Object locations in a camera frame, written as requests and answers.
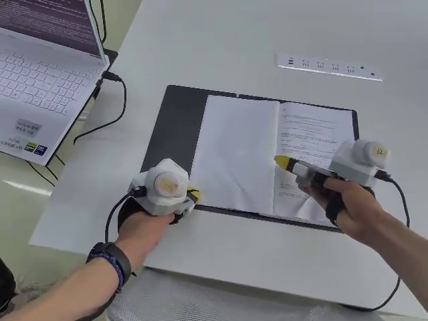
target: laptop keyboard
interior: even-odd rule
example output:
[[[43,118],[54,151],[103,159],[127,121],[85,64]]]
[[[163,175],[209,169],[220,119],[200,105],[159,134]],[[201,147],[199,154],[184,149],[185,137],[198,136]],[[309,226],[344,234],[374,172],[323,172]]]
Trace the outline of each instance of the laptop keyboard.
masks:
[[[96,72],[0,51],[0,95],[68,116]]]

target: floor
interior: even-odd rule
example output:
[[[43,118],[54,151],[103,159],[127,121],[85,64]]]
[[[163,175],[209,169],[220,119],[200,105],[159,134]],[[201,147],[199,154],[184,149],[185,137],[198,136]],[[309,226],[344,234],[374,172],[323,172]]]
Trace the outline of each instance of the floor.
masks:
[[[108,37],[105,47],[119,50],[141,0],[104,0]],[[96,16],[100,18],[99,1],[93,0]],[[72,140],[82,129],[77,123],[58,155],[67,161],[73,151]],[[60,177],[63,166],[55,160],[51,170]],[[55,179],[46,169],[37,167],[49,179]],[[29,238],[49,199],[52,187],[22,160],[0,154],[0,256],[14,271],[19,283],[48,284],[60,280],[85,257],[28,245]],[[388,321],[405,321],[400,317],[385,317]]]

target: black folder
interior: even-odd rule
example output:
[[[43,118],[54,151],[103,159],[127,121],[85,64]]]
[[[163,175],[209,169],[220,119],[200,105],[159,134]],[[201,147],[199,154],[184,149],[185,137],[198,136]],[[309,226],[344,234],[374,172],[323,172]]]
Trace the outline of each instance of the black folder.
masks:
[[[191,173],[193,157],[195,156],[196,145],[199,138],[199,130],[201,129],[201,123],[205,112],[205,105],[207,103],[208,96],[210,95],[248,100],[275,100],[280,103],[289,102],[287,100],[278,100],[274,98],[238,95],[231,92],[217,92],[214,90],[169,85],[167,86],[162,106],[160,107],[158,118],[153,129],[152,137],[148,144],[141,172],[148,171],[152,167],[155,167],[164,158],[171,158],[189,174]],[[347,110],[343,108],[313,104],[308,105],[320,108]],[[354,110],[351,111],[354,138],[357,140],[359,139],[358,118],[356,112]],[[321,226],[310,222],[278,219],[276,217],[266,217],[259,213],[221,209],[204,205],[197,205],[197,209],[225,215],[245,217],[248,219],[259,219],[263,221],[311,227],[314,229],[339,231],[335,227]]]

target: white paper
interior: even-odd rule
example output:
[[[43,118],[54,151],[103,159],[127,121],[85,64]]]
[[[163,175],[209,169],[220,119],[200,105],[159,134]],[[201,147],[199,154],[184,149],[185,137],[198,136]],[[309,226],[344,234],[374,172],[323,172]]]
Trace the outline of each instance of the white paper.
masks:
[[[327,168],[337,148],[354,139],[352,112],[304,104],[280,107],[276,152]],[[301,192],[296,176],[276,167],[274,215],[330,224],[325,211]]]
[[[201,204],[273,214],[279,102],[209,96],[191,171]]]

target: laptop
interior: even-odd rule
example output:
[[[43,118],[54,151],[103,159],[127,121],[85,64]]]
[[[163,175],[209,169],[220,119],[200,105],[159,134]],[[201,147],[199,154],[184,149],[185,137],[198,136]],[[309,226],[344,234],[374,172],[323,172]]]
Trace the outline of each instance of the laptop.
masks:
[[[88,0],[0,0],[0,152],[45,166],[110,65]]]

